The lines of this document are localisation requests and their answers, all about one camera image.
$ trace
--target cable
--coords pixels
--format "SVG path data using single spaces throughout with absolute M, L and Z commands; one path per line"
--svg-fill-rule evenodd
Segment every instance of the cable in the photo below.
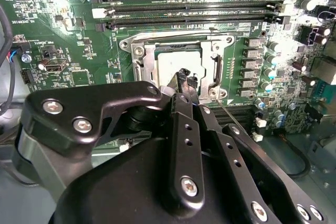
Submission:
M 19 184 L 26 186 L 26 187 L 34 187 L 38 186 L 37 183 L 27 183 L 21 180 L 13 171 L 10 169 L 3 161 L 0 161 L 0 167 L 10 176 L 12 179 L 17 181 Z
M 278 137 L 280 137 L 292 149 L 292 151 L 296 153 L 304 162 L 304 169 L 301 172 L 295 174 L 287 173 L 287 175 L 292 179 L 303 178 L 306 175 L 308 175 L 311 165 L 305 154 L 302 151 L 300 151 L 296 146 L 294 146 L 290 141 L 288 141 L 284 134 L 280 133 L 278 134 Z
M 7 101 L 0 105 L 0 116 L 2 116 L 3 114 L 7 112 L 7 110 L 11 106 L 11 103 L 13 101 L 13 96 L 14 96 L 15 65 L 13 62 L 9 62 L 9 68 L 10 68 L 10 75 L 11 75 L 11 80 L 10 80 L 10 85 L 9 85 L 9 94 L 8 94 Z
M 9 21 L 5 13 L 5 10 L 1 5 L 0 5 L 0 22 L 2 25 L 2 29 L 4 31 L 4 39 L 5 39 L 4 44 L 0 50 L 0 67 L 1 67 L 13 44 L 13 31 L 11 22 Z
M 330 18 L 330 19 L 326 19 L 326 20 L 324 20 L 324 21 L 321 21 L 321 20 L 320 20 L 320 15 L 321 15 L 322 13 L 328 13 L 328 14 L 331 14 L 331 15 L 333 15 L 333 17 Z M 326 24 L 326 23 L 328 23 L 329 21 L 335 19 L 335 16 L 336 16 L 335 13 L 332 13 L 332 12 L 329 12 L 329 11 L 327 11 L 327 10 L 324 10 L 324 11 L 320 12 L 320 14 L 317 16 L 317 20 L 318 20 L 320 23 L 322 23 L 322 24 Z

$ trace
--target screw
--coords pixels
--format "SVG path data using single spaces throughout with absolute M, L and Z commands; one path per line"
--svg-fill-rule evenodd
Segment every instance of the screw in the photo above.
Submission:
M 203 108 L 205 113 L 207 113 L 207 114 L 211 113 L 211 110 L 208 107 L 202 107 L 202 108 Z
M 21 56 L 21 61 L 24 63 L 31 63 L 32 57 L 29 54 L 23 54 Z
M 86 119 L 77 119 L 73 123 L 73 128 L 80 133 L 88 133 L 92 130 L 91 123 Z
M 220 49 L 219 45 L 217 43 L 214 43 L 212 46 L 212 51 L 218 51 Z
M 157 93 L 157 90 L 156 90 L 154 87 L 152 87 L 152 86 L 148 86 L 147 89 L 148 89 L 148 91 L 151 92 L 152 94 L 158 94 L 158 93 Z
M 143 56 L 143 54 L 145 53 L 145 50 L 144 50 L 143 47 L 136 47 L 136 48 L 134 49 L 134 53 L 135 53 L 135 55 L 137 55 L 137 56 Z
M 181 185 L 183 191 L 190 197 L 195 197 L 197 195 L 197 186 L 190 178 L 182 178 Z
M 234 131 L 234 133 L 236 133 L 237 135 L 239 135 L 240 134 L 240 131 L 239 131 L 239 129 L 237 129 L 236 127 L 232 127 L 232 130 Z
M 316 218 L 318 218 L 319 220 L 323 220 L 321 213 L 318 212 L 315 207 L 310 207 L 310 211 L 313 213 L 313 215 L 315 215 Z
M 301 207 L 300 205 L 298 205 L 297 209 L 298 209 L 299 213 L 304 217 L 305 220 L 309 220 L 310 219 L 309 214 L 307 213 L 307 211 L 303 207 Z
M 63 111 L 63 106 L 56 101 L 47 101 L 43 104 L 43 109 L 49 114 L 57 115 Z
M 258 202 L 252 202 L 251 206 L 254 214 L 259 218 L 259 220 L 263 222 L 267 221 L 267 213 Z

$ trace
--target electrolytic capacitor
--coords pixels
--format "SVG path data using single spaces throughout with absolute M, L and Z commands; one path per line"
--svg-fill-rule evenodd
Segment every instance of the electrolytic capacitor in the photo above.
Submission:
M 266 68 L 264 74 L 271 80 L 277 76 L 277 73 L 271 68 Z
M 37 65 L 39 70 L 45 71 L 46 66 L 49 64 L 50 60 L 49 59 L 43 59 L 40 61 L 40 63 Z
M 269 55 L 266 60 L 271 63 L 272 65 L 277 65 L 279 63 L 280 57 Z
M 320 45 L 326 44 L 327 41 L 328 41 L 327 38 L 324 38 L 320 35 L 316 35 L 315 40 L 314 40 L 315 43 L 320 44 Z
M 266 92 L 271 92 L 273 90 L 272 84 L 270 84 L 268 81 L 264 81 L 260 87 L 264 89 Z
M 265 107 L 264 102 L 260 98 L 258 98 L 257 100 L 255 100 L 254 104 L 255 104 L 255 106 L 257 106 L 260 109 L 262 109 L 262 108 Z
M 292 63 L 292 66 L 293 66 L 295 69 L 300 70 L 301 72 L 302 72 L 302 71 L 305 71 L 305 70 L 307 69 L 306 66 L 304 66 L 303 64 L 301 64 L 301 63 L 299 63 L 299 62 L 297 62 L 297 61 L 294 61 L 294 62 Z
M 307 10 L 307 11 L 311 11 L 311 10 L 314 10 L 315 7 L 317 6 L 317 2 L 314 1 L 314 0 L 303 0 L 301 3 L 300 3 L 300 8 L 301 9 L 304 9 L 304 10 Z
M 274 117 L 277 119 L 277 121 L 282 121 L 285 115 L 281 112 L 281 110 L 277 110 L 274 112 Z
M 331 33 L 331 30 L 326 27 L 319 27 L 318 33 L 323 35 L 323 36 L 328 36 Z
M 316 84 L 316 81 L 313 78 L 308 77 L 308 76 L 302 76 L 301 80 L 311 87 L 313 87 Z
M 273 50 L 274 52 L 281 52 L 282 51 L 282 47 L 279 43 L 276 42 L 272 42 L 271 44 L 269 44 L 269 49 Z
M 282 125 L 282 121 L 277 120 L 276 118 L 273 118 L 273 123 L 276 128 L 280 128 Z

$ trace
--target ram slot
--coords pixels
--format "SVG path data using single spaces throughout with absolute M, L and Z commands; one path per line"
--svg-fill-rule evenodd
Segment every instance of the ram slot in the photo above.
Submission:
M 178 17 L 178 18 L 144 18 L 144 19 L 115 19 L 111 22 L 96 24 L 96 31 L 104 32 L 107 29 L 115 30 L 128 27 L 173 27 L 173 26 L 199 26 L 222 25 L 224 23 L 250 23 L 263 22 L 264 15 L 228 15 L 228 16 L 204 16 L 204 17 Z
M 171 9 L 171 10 L 143 10 L 135 12 L 114 12 L 109 15 L 112 19 L 126 18 L 173 18 L 173 17 L 201 17 L 224 15 L 254 15 L 272 13 L 265 7 L 240 7 L 240 8 L 202 8 L 202 9 Z

